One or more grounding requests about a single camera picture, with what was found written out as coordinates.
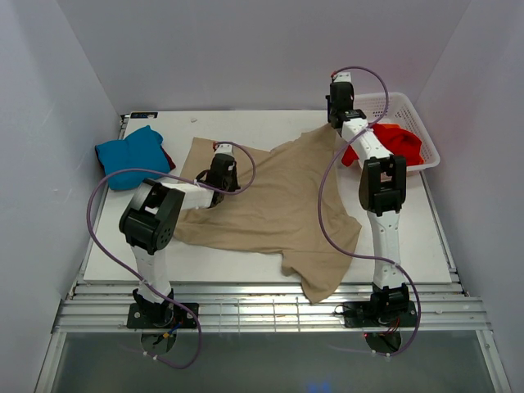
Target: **white basket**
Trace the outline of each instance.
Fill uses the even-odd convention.
[[[364,111],[370,122],[382,113],[385,103],[386,99],[382,93],[355,96],[355,108]],[[381,123],[398,124],[402,129],[407,129],[417,135],[422,141],[420,155],[424,159],[424,164],[408,166],[408,172],[432,168],[439,164],[439,153],[429,138],[426,127],[418,117],[413,104],[404,94],[390,93],[390,107]]]

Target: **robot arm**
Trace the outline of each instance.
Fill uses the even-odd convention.
[[[351,146],[359,157],[362,177],[360,205],[368,212],[376,256],[400,264],[399,218],[406,198],[406,160],[394,156],[369,128],[365,114],[353,107],[354,90],[349,72],[333,77],[327,96],[328,121],[345,140],[366,130]],[[409,291],[404,277],[392,264],[376,260],[368,316],[397,318],[407,312]]]
[[[237,166],[233,146],[215,146],[211,167],[196,180],[224,191],[236,191]],[[196,184],[159,183],[145,179],[120,219],[120,231],[131,246],[138,272],[158,292],[174,298],[169,283],[164,249],[169,244],[181,210],[204,209],[218,205],[224,195]],[[166,300],[150,291],[144,282],[133,291],[141,314],[157,327],[168,324],[173,312]]]

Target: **white table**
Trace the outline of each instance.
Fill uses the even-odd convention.
[[[180,174],[193,137],[234,142],[270,150],[296,139],[301,133],[326,123],[326,111],[180,111],[159,112],[156,119],[129,120],[125,136],[150,125],[164,137],[163,148],[171,155]],[[357,165],[337,168],[341,199],[349,215],[361,224],[356,252],[372,255],[373,241],[366,212],[360,207]],[[106,247],[136,269],[133,253],[119,231],[120,216],[133,191],[107,193],[97,236]],[[407,198],[400,218],[400,254],[402,265],[416,283],[450,282],[445,253],[440,244],[427,194],[421,177],[408,176]],[[213,250],[189,246],[173,240],[166,248],[168,275],[172,282],[283,283],[299,282],[300,277],[281,273],[280,255],[262,255],[237,251]],[[353,260],[343,282],[371,282],[374,263]],[[86,282],[136,282],[129,272],[93,246],[84,273]]]

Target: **beige t-shirt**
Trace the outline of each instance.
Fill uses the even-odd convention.
[[[333,157],[335,141],[336,132],[327,124],[272,151],[248,148],[256,162],[251,187],[242,194],[226,196],[212,209],[181,212],[175,237],[222,250],[281,253],[282,271],[302,277],[302,288],[312,303],[329,297],[351,263],[350,257],[325,240],[318,224],[318,188]],[[209,167],[212,145],[211,140],[193,139],[182,170],[184,178],[195,178]],[[251,178],[251,163],[239,150],[235,159],[242,186]],[[342,205],[335,170],[325,184],[323,218],[335,243],[355,251],[360,224]]]

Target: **blue cloth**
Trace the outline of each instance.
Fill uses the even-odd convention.
[[[119,169],[142,168],[169,172],[169,162],[160,145],[164,139],[149,125],[138,129],[124,139],[109,141],[95,146],[99,161],[106,174]],[[155,174],[129,172],[109,179],[111,190],[136,188],[145,178],[159,178]]]

